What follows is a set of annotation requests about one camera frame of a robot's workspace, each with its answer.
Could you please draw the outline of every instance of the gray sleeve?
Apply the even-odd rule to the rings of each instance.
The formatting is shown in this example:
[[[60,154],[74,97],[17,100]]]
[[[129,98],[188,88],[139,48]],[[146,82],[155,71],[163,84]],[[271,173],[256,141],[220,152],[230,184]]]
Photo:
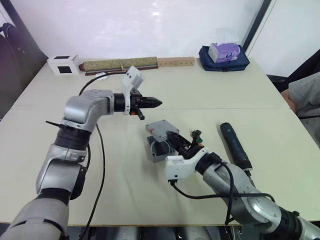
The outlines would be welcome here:
[[[297,110],[307,104],[320,105],[320,72],[289,83],[288,91]]]

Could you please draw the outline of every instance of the white cable clip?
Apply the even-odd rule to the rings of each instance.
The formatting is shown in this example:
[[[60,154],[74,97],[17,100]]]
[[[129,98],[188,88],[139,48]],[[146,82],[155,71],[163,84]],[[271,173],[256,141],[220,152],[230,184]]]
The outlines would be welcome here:
[[[97,74],[95,75],[95,77],[97,78],[97,77],[103,76],[103,75],[105,75],[105,74],[106,74],[105,72],[99,72],[99,73],[97,73]],[[105,79],[107,79],[107,78],[108,78],[108,76],[106,75],[106,76],[103,76],[103,77],[98,78],[97,81],[105,80]]]

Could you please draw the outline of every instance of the navy blue bag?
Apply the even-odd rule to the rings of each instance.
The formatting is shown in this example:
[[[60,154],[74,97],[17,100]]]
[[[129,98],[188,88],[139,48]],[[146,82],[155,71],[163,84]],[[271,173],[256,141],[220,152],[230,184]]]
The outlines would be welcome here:
[[[245,51],[240,47],[240,53],[238,58],[234,61],[226,61],[220,63],[214,63],[208,54],[209,47],[202,46],[199,51],[201,64],[206,71],[214,72],[232,72],[232,71],[243,71],[249,65],[249,59],[247,58]]]

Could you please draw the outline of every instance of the white wall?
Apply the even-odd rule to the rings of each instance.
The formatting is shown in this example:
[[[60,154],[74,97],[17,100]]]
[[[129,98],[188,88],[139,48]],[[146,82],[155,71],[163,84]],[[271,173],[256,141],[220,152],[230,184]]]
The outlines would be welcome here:
[[[1,27],[4,23],[11,23],[11,24],[13,24],[13,22],[11,21],[11,18],[10,18],[9,15],[7,14],[7,12],[6,12],[6,10],[4,9],[4,7],[2,6],[2,4],[0,3],[0,27]]]
[[[248,56],[288,77],[320,49],[320,0],[277,0]]]
[[[243,40],[263,0],[11,0],[48,56],[198,56],[231,28]]]

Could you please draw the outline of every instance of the black square window on box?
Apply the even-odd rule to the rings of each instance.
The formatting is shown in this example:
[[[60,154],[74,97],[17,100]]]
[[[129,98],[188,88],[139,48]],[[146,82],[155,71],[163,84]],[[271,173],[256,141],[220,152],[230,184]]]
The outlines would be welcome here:
[[[56,56],[54,59],[68,59],[70,56]]]
[[[72,74],[72,71],[69,66],[58,66],[59,72],[61,74]]]

